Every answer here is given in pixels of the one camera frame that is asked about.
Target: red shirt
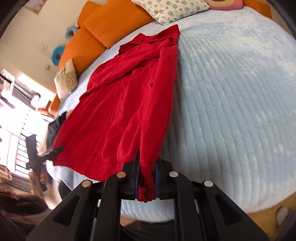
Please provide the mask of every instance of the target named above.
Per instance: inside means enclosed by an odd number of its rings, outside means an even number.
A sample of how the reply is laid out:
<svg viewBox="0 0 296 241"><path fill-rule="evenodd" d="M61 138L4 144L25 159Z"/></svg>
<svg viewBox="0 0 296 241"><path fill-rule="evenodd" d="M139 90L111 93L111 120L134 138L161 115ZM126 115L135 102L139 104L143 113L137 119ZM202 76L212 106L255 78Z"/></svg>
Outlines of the red shirt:
<svg viewBox="0 0 296 241"><path fill-rule="evenodd" d="M179 35L178 25L139 34L95 70L53 143L65 146L54 165L104 181L140 150L138 200L156 199L154 162L173 108Z"/></svg>

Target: wall picture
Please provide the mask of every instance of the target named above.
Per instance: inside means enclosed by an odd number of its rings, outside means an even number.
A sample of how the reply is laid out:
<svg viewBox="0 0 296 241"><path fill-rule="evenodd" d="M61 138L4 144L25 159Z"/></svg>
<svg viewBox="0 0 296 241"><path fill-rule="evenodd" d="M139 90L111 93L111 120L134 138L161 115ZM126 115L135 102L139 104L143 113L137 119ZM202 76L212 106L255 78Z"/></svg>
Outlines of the wall picture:
<svg viewBox="0 0 296 241"><path fill-rule="evenodd" d="M47 0L30 0L25 5L25 8L31 10L35 14L38 14L41 11L46 1Z"/></svg>

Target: light blue bedspread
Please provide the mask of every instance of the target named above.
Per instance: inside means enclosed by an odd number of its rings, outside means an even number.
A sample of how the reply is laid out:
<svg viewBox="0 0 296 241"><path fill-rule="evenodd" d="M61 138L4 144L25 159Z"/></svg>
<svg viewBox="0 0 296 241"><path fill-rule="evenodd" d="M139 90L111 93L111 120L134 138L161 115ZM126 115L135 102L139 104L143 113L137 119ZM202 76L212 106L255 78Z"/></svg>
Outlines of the light blue bedspread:
<svg viewBox="0 0 296 241"><path fill-rule="evenodd" d="M287 198L296 191L296 41L248 7L174 24L181 32L178 73L162 158L191 180L214 181L245 212ZM59 113L78 104L92 72L121 44L169 26L150 23L105 51ZM71 189L86 179L66 167L48 170ZM138 220L166 221L173 210L171 200L122 202L122 215Z"/></svg>

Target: pink pillow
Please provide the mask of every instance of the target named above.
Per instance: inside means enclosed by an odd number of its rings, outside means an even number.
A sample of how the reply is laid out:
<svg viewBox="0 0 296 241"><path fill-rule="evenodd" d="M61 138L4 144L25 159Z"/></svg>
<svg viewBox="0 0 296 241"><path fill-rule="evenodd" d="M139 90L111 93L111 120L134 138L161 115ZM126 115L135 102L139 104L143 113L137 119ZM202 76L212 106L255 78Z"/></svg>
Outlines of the pink pillow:
<svg viewBox="0 0 296 241"><path fill-rule="evenodd" d="M205 0L210 5L210 9L215 10L235 10L243 8L242 0Z"/></svg>

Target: metal screw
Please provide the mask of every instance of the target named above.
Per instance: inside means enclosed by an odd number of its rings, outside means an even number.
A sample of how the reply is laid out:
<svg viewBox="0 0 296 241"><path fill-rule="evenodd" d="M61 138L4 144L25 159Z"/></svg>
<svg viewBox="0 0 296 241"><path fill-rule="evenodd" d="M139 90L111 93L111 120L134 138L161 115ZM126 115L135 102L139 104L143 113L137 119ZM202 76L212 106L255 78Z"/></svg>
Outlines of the metal screw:
<svg viewBox="0 0 296 241"><path fill-rule="evenodd" d="M170 177L177 177L177 176L179 176L179 173L172 171L169 173L169 175L170 175Z"/></svg>
<svg viewBox="0 0 296 241"><path fill-rule="evenodd" d="M212 187L214 184L213 184L212 181L210 181L210 180L206 180L206 181L204 182L204 185L205 185L206 187L210 188L210 187Z"/></svg>
<svg viewBox="0 0 296 241"><path fill-rule="evenodd" d="M119 178L123 178L125 176L126 176L126 173L125 172L119 172L119 173L117 173L117 177L119 177Z"/></svg>
<svg viewBox="0 0 296 241"><path fill-rule="evenodd" d="M85 188L89 187L90 185L91 185L91 181L88 181L88 180L86 180L82 183L82 186Z"/></svg>

